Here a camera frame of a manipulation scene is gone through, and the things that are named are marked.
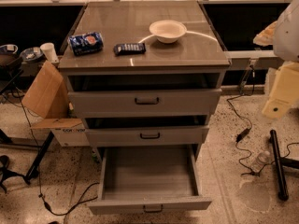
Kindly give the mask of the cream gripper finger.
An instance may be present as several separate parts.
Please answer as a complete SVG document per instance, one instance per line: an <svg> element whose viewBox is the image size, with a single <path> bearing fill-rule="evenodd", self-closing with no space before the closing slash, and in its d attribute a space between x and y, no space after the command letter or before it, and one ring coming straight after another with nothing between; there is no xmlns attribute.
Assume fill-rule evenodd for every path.
<svg viewBox="0 0 299 224"><path fill-rule="evenodd" d="M269 24L253 38L253 43L264 47L272 45L276 25L277 23L275 21Z"/></svg>
<svg viewBox="0 0 299 224"><path fill-rule="evenodd" d="M280 119L298 100L299 63L285 62L275 73L262 113L269 119Z"/></svg>

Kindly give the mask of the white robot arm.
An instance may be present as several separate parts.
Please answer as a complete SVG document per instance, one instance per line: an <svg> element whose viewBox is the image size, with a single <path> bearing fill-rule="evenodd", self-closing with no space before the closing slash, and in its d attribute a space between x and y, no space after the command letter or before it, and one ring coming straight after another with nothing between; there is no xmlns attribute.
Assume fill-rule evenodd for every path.
<svg viewBox="0 0 299 224"><path fill-rule="evenodd" d="M292 0L276 21L254 37L253 43L272 45L274 54L284 61L262 110L266 117L279 119L299 100L299 0Z"/></svg>

